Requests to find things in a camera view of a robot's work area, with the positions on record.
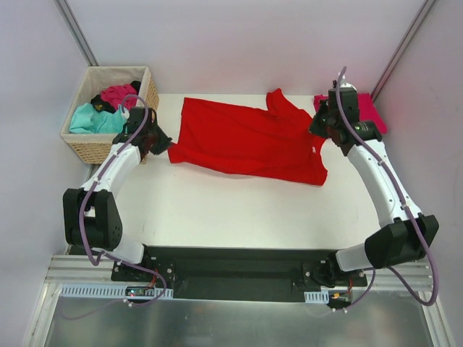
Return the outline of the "red t shirt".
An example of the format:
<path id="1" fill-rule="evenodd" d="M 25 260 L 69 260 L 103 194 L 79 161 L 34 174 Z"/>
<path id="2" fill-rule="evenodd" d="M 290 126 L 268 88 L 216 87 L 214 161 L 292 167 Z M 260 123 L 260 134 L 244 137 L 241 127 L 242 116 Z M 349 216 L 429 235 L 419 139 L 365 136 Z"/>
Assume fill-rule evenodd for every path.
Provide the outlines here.
<path id="1" fill-rule="evenodd" d="M 185 98 L 171 163 L 191 163 L 225 174 L 259 176 L 322 186 L 322 137 L 309 132 L 312 116 L 280 89 L 266 109 Z"/>

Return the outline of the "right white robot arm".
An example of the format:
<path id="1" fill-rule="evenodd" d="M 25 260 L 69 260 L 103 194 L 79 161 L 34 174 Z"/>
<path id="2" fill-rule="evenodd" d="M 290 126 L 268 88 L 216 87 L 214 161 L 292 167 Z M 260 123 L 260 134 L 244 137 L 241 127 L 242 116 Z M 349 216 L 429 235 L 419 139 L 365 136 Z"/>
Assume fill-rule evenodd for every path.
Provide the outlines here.
<path id="1" fill-rule="evenodd" d="M 359 96 L 352 87 L 330 89 L 317 95 L 316 114 L 309 132 L 332 140 L 356 168 L 378 216 L 379 230 L 354 247 L 340 249 L 335 262 L 326 266 L 326 278 L 334 285 L 349 280 L 352 271 L 368 267 L 382 269 L 421 260 L 439 224 L 434 215 L 424 215 L 409 197 L 386 153 L 375 122 L 360 118 Z"/>

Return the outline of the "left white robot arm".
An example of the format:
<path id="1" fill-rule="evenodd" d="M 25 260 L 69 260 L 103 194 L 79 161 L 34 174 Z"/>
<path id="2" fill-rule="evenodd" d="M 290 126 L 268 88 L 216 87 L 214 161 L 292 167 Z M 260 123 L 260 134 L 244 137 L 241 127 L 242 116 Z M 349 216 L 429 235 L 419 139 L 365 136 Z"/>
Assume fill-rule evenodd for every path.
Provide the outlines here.
<path id="1" fill-rule="evenodd" d="M 115 138 L 107 158 L 79 189 L 63 195 L 64 232 L 69 245 L 89 255 L 102 252 L 128 262 L 128 273 L 138 281 L 149 279 L 153 264 L 145 259 L 145 246 L 123 234 L 116 196 L 131 171 L 148 153 L 159 155 L 171 144 L 152 108 L 135 106 Z"/>

